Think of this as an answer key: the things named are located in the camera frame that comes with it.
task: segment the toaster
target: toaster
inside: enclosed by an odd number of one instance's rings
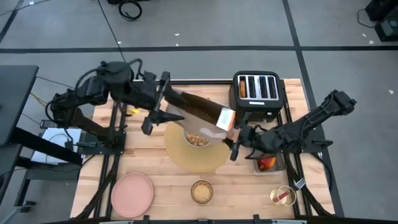
[[[235,124],[244,112],[251,112],[248,121],[273,121],[284,105],[282,85],[274,72],[240,71],[229,88],[229,107],[235,110]]]

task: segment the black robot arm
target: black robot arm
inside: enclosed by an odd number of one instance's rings
[[[257,127],[250,127],[247,120],[242,120],[241,131],[237,142],[225,141],[232,149],[231,160],[236,160],[239,146],[251,147],[253,152],[247,159],[258,159],[262,154],[275,154],[277,152],[302,152],[303,148],[309,147],[308,144],[316,144],[323,149],[333,142],[314,141],[307,139],[311,130],[331,116],[341,116],[350,114],[354,110],[356,101],[351,99],[345,92],[334,90],[317,108],[296,120],[293,123],[286,123],[282,126],[256,132]]]
[[[68,89],[66,93],[61,95],[55,94],[53,100],[46,106],[47,116],[63,128],[76,126],[94,134],[100,141],[109,143],[114,140],[114,127],[104,128],[84,117],[79,106],[85,104],[103,105],[107,102],[110,94],[117,103],[126,103],[136,108],[148,110],[149,115],[141,126],[142,131],[147,135],[151,134],[153,124],[159,125],[168,121],[184,119],[184,117],[169,114],[159,109],[160,101],[164,96],[167,100],[184,103],[184,100],[170,86],[170,73],[164,72],[158,84],[155,80],[156,75],[150,72],[142,74],[139,71],[137,76],[140,75],[142,80],[134,82],[134,73],[130,64],[136,61],[141,62],[139,59],[129,63],[102,62],[98,68],[85,73],[79,79],[74,90]],[[80,81],[91,72],[96,72],[96,75],[80,85]],[[48,107],[53,113],[53,118],[48,115]]]

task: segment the wooden board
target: wooden board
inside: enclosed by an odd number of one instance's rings
[[[299,119],[308,112],[301,81],[287,79],[285,85],[292,118]],[[228,105],[227,85],[179,85],[174,88]],[[97,106],[93,120],[103,126],[108,125],[112,105],[112,100],[108,100],[105,105]],[[163,110],[166,105],[165,101],[162,102]],[[142,133],[140,127],[146,115],[146,111],[140,110],[139,114],[126,120],[126,149],[119,163],[118,178],[130,172],[140,172],[150,178],[155,191],[152,205],[145,213],[150,215],[150,219],[252,219],[253,214],[259,214],[260,218],[294,217],[292,207],[276,206],[269,198],[272,189],[287,185],[285,171],[255,175],[252,161],[244,159],[250,150],[241,149],[236,162],[226,161],[213,172],[187,172],[174,164],[167,155],[164,146],[164,130],[167,124],[154,127],[150,136]],[[276,124],[275,120],[273,123],[264,123],[264,126],[271,128]],[[311,155],[304,154],[301,157],[308,188],[326,210],[334,213],[322,164]],[[82,168],[71,217],[78,215],[96,192],[102,160],[103,156],[96,156]],[[213,198],[205,205],[197,204],[191,199],[190,187],[198,180],[207,180],[214,189]],[[107,194],[105,192],[103,197],[102,215],[106,208]],[[298,203],[304,214],[301,197]],[[115,211],[111,217],[113,220],[124,219]]]

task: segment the tan placemat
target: tan placemat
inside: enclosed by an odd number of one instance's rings
[[[226,144],[212,143],[206,147],[193,147],[183,136],[183,129],[169,123],[164,134],[167,153],[171,160],[190,172],[209,172],[222,166],[229,157]]]

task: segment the grains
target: grains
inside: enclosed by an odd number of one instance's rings
[[[185,138],[193,146],[206,146],[209,144],[209,142],[206,139],[203,139],[203,138],[199,137],[199,135],[196,135],[196,134],[190,134],[187,131],[185,131]]]
[[[193,190],[195,199],[200,202],[206,202],[210,197],[210,189],[205,185],[199,185]]]

